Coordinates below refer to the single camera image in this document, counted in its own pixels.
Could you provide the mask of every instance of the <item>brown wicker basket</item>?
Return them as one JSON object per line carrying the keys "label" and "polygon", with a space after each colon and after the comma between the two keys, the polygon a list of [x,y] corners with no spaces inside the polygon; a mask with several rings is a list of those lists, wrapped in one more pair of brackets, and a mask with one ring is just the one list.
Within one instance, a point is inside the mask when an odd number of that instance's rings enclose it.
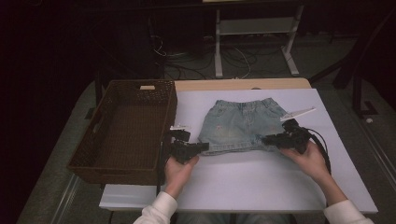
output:
{"label": "brown wicker basket", "polygon": [[173,81],[111,81],[68,169],[92,184],[157,185],[176,110]]}

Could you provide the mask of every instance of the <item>white tabletop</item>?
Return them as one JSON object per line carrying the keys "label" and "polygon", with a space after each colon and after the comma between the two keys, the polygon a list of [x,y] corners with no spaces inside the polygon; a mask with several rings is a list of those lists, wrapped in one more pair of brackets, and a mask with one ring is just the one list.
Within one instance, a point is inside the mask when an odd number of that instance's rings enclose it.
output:
{"label": "white tabletop", "polygon": [[[197,137],[207,111],[217,100],[249,102],[273,98],[286,111],[315,107],[298,117],[300,126],[319,132],[326,140],[332,176],[363,213],[377,208],[335,130],[315,89],[254,91],[179,91],[175,124],[191,126]],[[106,185],[100,207],[136,210],[155,199],[154,186]],[[249,151],[201,156],[178,200],[178,211],[303,213],[325,207],[325,198],[310,177],[276,152]]]}

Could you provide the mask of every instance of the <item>floor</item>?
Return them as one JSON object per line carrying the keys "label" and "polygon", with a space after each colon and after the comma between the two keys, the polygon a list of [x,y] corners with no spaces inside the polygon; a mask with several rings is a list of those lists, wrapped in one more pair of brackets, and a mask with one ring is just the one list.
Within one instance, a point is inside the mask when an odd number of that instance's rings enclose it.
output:
{"label": "floor", "polygon": [[[329,65],[342,59],[353,47],[354,38],[335,39],[330,36],[298,36],[291,55],[300,77],[310,78]],[[281,54],[286,41],[283,35],[230,36],[221,40],[224,78],[290,77]],[[190,54],[180,49],[166,49],[164,65],[166,79],[214,79],[213,39],[205,38],[205,50]],[[157,49],[159,55],[163,49]],[[375,223],[396,221],[396,188],[391,169],[384,160],[396,162],[392,132],[396,127],[395,111],[378,95],[375,88],[363,82],[363,100],[373,103],[378,115],[359,119],[351,110],[352,87],[337,90],[332,81],[337,71],[312,83],[332,118],[334,126],[353,160],[363,182],[379,210],[370,214]],[[139,212],[115,212],[99,208],[102,190],[98,185],[75,179],[65,168],[70,153],[78,143],[89,109],[95,106],[94,86],[91,84],[77,101],[73,113],[64,127],[49,163],[23,210],[19,223],[131,223]],[[59,181],[53,181],[54,172]],[[296,215],[299,224],[323,223],[322,214]]]}

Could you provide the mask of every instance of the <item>handheld controller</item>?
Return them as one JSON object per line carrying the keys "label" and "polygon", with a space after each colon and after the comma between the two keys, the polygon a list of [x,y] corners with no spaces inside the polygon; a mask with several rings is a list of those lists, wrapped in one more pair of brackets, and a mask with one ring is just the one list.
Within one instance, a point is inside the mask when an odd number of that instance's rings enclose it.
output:
{"label": "handheld controller", "polygon": [[208,151],[209,143],[186,143],[175,140],[171,148],[171,155],[174,156],[178,162],[183,164],[202,151]]}
{"label": "handheld controller", "polygon": [[300,154],[304,154],[306,144],[312,134],[306,128],[300,127],[295,119],[285,121],[282,127],[285,129],[285,132],[266,135],[262,139],[262,142],[267,146],[295,148]]}

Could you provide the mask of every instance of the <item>denim shorts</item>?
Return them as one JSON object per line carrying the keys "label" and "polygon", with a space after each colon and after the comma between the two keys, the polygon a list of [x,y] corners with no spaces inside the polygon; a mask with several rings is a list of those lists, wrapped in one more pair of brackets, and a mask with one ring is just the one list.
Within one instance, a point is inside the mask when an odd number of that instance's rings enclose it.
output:
{"label": "denim shorts", "polygon": [[219,155],[254,149],[274,151],[262,138],[283,133],[280,118],[287,112],[272,98],[246,103],[217,100],[205,116],[198,140],[209,143],[203,155]]}

